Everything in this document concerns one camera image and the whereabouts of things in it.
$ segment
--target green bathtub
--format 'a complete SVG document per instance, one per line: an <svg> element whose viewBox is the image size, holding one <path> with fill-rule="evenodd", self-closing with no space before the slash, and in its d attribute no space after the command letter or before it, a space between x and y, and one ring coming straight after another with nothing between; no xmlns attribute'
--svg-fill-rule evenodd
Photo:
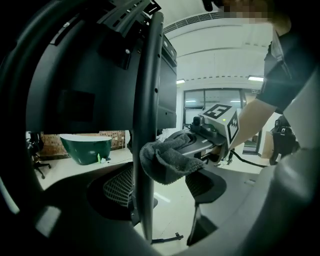
<svg viewBox="0 0 320 256"><path fill-rule="evenodd" d="M100 158L109 158L111 137L60 134L62 144L73 160L79 165L90 165Z"/></svg>

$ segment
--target window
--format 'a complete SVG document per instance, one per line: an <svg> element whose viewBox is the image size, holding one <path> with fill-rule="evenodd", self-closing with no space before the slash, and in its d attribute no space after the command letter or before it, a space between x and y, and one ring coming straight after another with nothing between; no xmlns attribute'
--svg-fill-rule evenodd
<svg viewBox="0 0 320 256"><path fill-rule="evenodd" d="M183 128L192 124L194 117L212 105L227 104L237 109L238 115L242 108L253 101L258 94L251 89L200 89L184 92ZM244 143L243 153L256 155L259 151L261 131Z"/></svg>
<svg viewBox="0 0 320 256"><path fill-rule="evenodd" d="M239 90L205 90L205 109L217 103L227 104L241 109Z"/></svg>
<svg viewBox="0 0 320 256"><path fill-rule="evenodd" d="M204 90L192 90L184 92L183 124L188 126L194 121L194 117L204 109Z"/></svg>

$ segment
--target black computer monitor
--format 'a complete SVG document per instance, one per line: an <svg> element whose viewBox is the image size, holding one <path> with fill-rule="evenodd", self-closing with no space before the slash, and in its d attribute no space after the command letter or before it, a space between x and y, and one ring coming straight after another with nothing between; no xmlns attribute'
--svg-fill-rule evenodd
<svg viewBox="0 0 320 256"><path fill-rule="evenodd" d="M137 73L149 24L143 12L128 26L123 25L125 18L116 24L108 15L76 15L51 40L29 89L27 131L133 128ZM164 34L162 41L158 129L176 127L177 53Z"/></svg>

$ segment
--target ceiling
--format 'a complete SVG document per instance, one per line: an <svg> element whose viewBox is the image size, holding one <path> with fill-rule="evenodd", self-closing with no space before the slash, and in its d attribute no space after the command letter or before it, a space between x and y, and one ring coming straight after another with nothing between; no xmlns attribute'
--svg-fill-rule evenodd
<svg viewBox="0 0 320 256"><path fill-rule="evenodd" d="M164 14L164 26L185 17L205 13L202 0L156 0Z"/></svg>
<svg viewBox="0 0 320 256"><path fill-rule="evenodd" d="M165 35L177 51L177 78L187 81L182 87L261 86L261 82L248 81L248 76L264 75L264 58L273 34L270 24L208 15L202 0L156 1L164 14L164 28L177 27Z"/></svg>

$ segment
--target gray cloth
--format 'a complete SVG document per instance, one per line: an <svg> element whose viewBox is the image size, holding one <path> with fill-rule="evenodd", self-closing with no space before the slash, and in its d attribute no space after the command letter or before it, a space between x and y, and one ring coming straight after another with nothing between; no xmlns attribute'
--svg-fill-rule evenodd
<svg viewBox="0 0 320 256"><path fill-rule="evenodd" d="M158 183L168 185L204 166L197 158L182 155L178 150L190 142L186 134L164 142L149 142L140 150L140 162L144 172Z"/></svg>

